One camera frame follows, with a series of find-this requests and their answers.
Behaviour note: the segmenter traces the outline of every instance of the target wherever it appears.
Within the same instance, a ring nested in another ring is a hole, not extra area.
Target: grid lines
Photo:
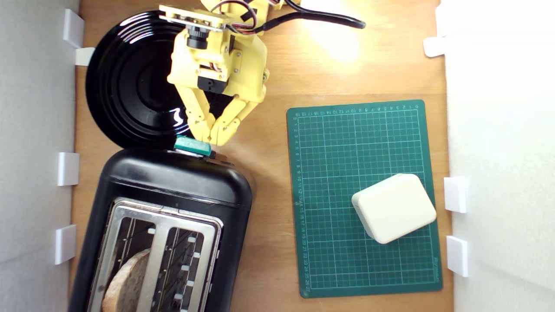
[[[441,289],[435,222],[381,245],[351,205],[397,173],[418,175],[433,201],[423,102],[295,108],[287,121],[301,295]]]

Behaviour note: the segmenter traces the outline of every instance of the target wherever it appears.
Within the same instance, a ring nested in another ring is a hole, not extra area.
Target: white wall
[[[64,9],[78,0],[0,0],[0,311],[65,311],[68,264],[54,266],[71,188],[57,187],[72,152],[74,49]]]
[[[469,181],[456,312],[555,310],[552,1],[444,0],[451,176]]]

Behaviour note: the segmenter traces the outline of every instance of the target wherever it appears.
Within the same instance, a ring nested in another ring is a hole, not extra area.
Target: black cable
[[[267,21],[262,26],[255,28],[254,32],[259,33],[263,31],[268,31],[285,22],[292,21],[293,19],[309,19],[312,21],[322,21],[322,22],[340,24],[340,25],[345,25],[345,26],[359,28],[359,29],[364,29],[366,27],[365,22],[353,17],[305,9],[297,5],[292,0],[285,0],[285,2],[297,12],[289,13],[289,14],[274,18],[270,21]]]
[[[348,20],[348,21],[352,21],[353,23],[357,23],[358,25],[360,25],[359,28],[361,28],[361,29],[366,27],[365,22],[363,22],[359,19],[356,19],[354,17],[341,15],[341,14],[334,14],[334,13],[329,13],[329,12],[320,12],[320,11],[306,9],[306,8],[303,8],[302,6],[296,4],[293,0],[285,0],[285,3],[287,3],[288,6],[290,6],[295,11],[298,11],[298,12],[305,12],[305,13],[313,13],[313,14],[319,14],[319,15],[325,15],[325,16],[339,17],[339,18],[343,18],[343,19]]]
[[[293,19],[309,19],[312,21],[322,21],[322,22],[345,25],[345,26],[354,27],[354,28],[361,28],[361,29],[364,28],[364,27],[361,27],[360,24],[357,22],[350,21],[338,16],[326,16],[322,14],[293,12],[280,17],[276,17],[264,23],[262,26],[255,28],[254,32],[259,33],[259,32],[269,31],[270,29],[276,26],[279,26],[285,22],[292,21]]]

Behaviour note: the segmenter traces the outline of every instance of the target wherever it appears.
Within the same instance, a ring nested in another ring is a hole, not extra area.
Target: black toaster
[[[70,311],[100,311],[127,260],[150,248],[137,311],[228,311],[253,184],[227,162],[124,149],[100,176]]]

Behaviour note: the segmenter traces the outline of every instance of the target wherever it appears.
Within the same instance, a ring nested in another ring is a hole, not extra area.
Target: bread slice
[[[103,312],[135,312],[150,249],[133,255],[115,274],[102,300]]]

